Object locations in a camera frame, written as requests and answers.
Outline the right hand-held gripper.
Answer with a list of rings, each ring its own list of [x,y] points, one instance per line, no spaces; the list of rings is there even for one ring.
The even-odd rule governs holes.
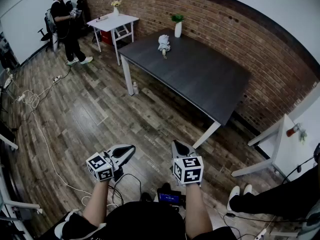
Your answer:
[[[195,149],[180,140],[171,143],[173,175],[178,186],[188,184],[201,185],[204,163],[201,156],[197,156]]]

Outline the white vase with yellow flowers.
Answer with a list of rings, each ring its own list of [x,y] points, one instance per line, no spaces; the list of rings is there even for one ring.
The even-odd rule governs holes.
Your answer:
[[[118,7],[121,4],[122,4],[121,0],[114,0],[114,1],[111,2],[111,6],[113,7],[113,15],[116,16],[116,17],[120,15]]]

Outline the white side table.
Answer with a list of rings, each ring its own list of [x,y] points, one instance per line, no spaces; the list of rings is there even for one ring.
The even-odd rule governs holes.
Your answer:
[[[290,137],[287,136],[287,131],[294,125],[295,123],[285,114],[279,122],[250,140],[247,145],[251,147],[276,134],[273,153],[269,159],[235,170],[231,176],[239,177],[274,167],[288,181],[293,181],[311,169],[315,164],[313,158],[315,148],[307,142],[301,143],[298,133],[294,133]]]

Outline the white folding table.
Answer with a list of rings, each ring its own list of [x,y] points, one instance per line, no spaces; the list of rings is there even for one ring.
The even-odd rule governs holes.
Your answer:
[[[98,31],[111,31],[117,64],[120,66],[121,64],[118,54],[117,41],[120,41],[126,37],[131,37],[131,42],[134,42],[134,22],[138,21],[139,18],[122,13],[120,13],[119,16],[114,16],[113,13],[109,13],[106,15],[108,16],[108,19],[96,22],[96,18],[87,22],[87,24],[88,26],[93,28],[99,52],[101,52],[102,50],[100,46],[100,41],[98,39]]]

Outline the person's left forearm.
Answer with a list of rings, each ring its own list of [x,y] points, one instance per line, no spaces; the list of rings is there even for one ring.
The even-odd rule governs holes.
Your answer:
[[[97,182],[82,213],[82,216],[96,227],[104,223],[107,216],[108,191],[109,180]]]

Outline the black office chair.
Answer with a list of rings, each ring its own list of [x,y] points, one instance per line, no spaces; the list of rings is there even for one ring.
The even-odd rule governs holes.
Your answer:
[[[47,16],[44,17],[44,22],[45,22],[47,33],[44,34],[43,28],[41,28],[38,31],[38,33],[42,34],[42,38],[40,40],[42,42],[48,41],[47,48],[45,50],[46,52],[48,51],[49,46],[52,46],[52,50],[56,52],[59,45],[56,26],[50,19],[48,19]]]
[[[77,0],[76,8],[81,11],[79,17],[75,20],[76,29],[79,36],[87,34],[89,25],[87,22],[91,21],[91,12],[86,0]]]

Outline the dark grey table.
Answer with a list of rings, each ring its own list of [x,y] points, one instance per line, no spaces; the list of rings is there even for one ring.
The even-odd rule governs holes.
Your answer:
[[[164,59],[158,50],[161,35],[169,36]],[[128,94],[134,95],[129,63],[136,65],[174,90],[213,120],[193,144],[198,148],[220,126],[226,125],[250,79],[250,72],[209,46],[164,28],[121,49],[119,54]]]

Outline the red vase with plant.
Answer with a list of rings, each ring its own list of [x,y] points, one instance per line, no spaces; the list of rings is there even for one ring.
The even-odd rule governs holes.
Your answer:
[[[307,131],[302,128],[301,123],[296,123],[292,128],[286,131],[287,137],[291,137],[295,133],[298,133],[299,142],[304,144],[308,134],[307,134]]]

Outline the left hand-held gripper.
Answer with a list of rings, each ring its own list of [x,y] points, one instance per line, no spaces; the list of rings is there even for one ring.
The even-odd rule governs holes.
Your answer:
[[[96,152],[86,160],[89,172],[99,182],[113,179],[117,182],[123,175],[122,166],[135,154],[136,147],[132,144],[116,144],[107,151]]]

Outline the person's right forearm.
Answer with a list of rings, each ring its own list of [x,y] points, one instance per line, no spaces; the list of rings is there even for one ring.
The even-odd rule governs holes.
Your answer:
[[[211,232],[212,222],[197,183],[186,184],[185,232],[190,239]]]

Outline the red box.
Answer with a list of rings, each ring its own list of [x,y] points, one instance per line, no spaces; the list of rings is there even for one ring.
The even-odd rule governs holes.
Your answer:
[[[113,45],[113,39],[112,39],[112,34],[111,34],[111,31],[103,31],[103,30],[100,30],[100,35],[101,35],[101,40],[112,46]]]

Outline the white umbrella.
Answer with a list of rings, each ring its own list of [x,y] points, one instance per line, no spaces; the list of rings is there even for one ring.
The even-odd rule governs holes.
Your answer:
[[[166,34],[161,35],[158,38],[158,50],[161,52],[164,59],[167,59],[167,52],[171,50],[170,42],[169,42],[169,36]]]

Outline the white vase with green plant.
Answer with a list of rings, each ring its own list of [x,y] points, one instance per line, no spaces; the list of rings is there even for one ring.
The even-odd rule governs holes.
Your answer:
[[[179,38],[182,34],[182,22],[184,16],[182,14],[175,14],[171,16],[171,20],[175,23],[174,36]]]

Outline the black device with blue screen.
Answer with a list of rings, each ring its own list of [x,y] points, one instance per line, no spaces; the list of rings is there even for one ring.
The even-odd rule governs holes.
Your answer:
[[[172,190],[168,182],[157,189],[157,197],[159,202],[175,206],[183,206],[186,202],[186,196],[180,191]]]

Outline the white metal rack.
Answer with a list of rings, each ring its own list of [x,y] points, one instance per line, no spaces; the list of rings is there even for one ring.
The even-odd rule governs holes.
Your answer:
[[[0,216],[0,220],[13,222],[18,232],[22,233],[22,236],[25,240],[34,240],[25,227],[23,221],[17,218],[15,209],[23,208],[36,210],[38,213],[42,213],[42,209],[39,204],[19,202],[11,199],[3,174],[3,169],[4,165],[0,162],[0,211],[4,212],[5,214],[5,217]]]

